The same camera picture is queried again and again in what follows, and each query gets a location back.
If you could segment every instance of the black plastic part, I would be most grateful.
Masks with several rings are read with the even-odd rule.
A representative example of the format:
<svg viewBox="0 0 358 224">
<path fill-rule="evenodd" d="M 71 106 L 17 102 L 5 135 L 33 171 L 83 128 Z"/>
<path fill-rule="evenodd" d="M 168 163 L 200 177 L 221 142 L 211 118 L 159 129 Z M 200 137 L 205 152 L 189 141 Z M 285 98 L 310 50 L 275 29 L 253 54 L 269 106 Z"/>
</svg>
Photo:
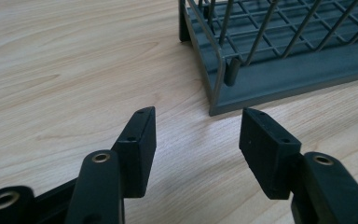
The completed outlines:
<svg viewBox="0 0 358 224">
<path fill-rule="evenodd" d="M 288 173 L 300 158 L 301 143 L 268 114 L 244 108 L 240 149 L 270 199 L 288 199 Z"/>
<path fill-rule="evenodd" d="M 57 224 L 65 221 L 76 179 L 36 197 L 38 224 Z"/>
<path fill-rule="evenodd" d="M 188 33 L 186 19 L 185 19 L 185 10 L 186 10 L 186 0 L 178 0 L 179 4 L 179 39 L 180 41 L 189 41 L 190 34 Z"/>
<path fill-rule="evenodd" d="M 156 151 L 156 111 L 136 111 L 112 147 L 119 157 L 125 198 L 145 196 Z"/>
<path fill-rule="evenodd" d="M 304 201 L 298 199 L 297 195 L 293 196 L 291 209 L 296 224 L 318 223 L 318 217 L 311 203 L 304 203 Z"/>
<path fill-rule="evenodd" d="M 90 153 L 81 166 L 65 219 L 66 224 L 124 223 L 117 153 Z"/>
<path fill-rule="evenodd" d="M 341 162 L 309 152 L 301 173 L 320 223 L 358 223 L 358 184 Z"/>
<path fill-rule="evenodd" d="M 0 189 L 0 224 L 34 222 L 34 193 L 30 188 L 16 186 Z"/>
</svg>

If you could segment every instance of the wooden table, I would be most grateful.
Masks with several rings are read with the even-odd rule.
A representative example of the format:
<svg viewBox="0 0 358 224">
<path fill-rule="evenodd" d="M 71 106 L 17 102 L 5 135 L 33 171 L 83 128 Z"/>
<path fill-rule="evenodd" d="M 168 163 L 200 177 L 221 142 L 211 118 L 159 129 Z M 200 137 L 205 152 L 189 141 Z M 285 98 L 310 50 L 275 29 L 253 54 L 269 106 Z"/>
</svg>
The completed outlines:
<svg viewBox="0 0 358 224">
<path fill-rule="evenodd" d="M 238 149 L 241 112 L 210 118 L 176 0 L 0 0 L 0 188 L 39 195 L 157 109 L 158 148 L 128 223 L 290 223 Z M 358 81 L 255 106 L 358 181 Z"/>
</svg>

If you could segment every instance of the gray wire rack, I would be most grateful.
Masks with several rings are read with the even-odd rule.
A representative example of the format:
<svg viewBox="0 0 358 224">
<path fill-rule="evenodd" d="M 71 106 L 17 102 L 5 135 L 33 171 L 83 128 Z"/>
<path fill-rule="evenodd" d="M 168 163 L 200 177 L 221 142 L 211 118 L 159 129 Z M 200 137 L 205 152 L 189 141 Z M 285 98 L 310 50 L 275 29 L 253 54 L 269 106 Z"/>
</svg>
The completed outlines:
<svg viewBox="0 0 358 224">
<path fill-rule="evenodd" d="M 358 0 L 178 1 L 211 116 L 358 79 Z"/>
</svg>

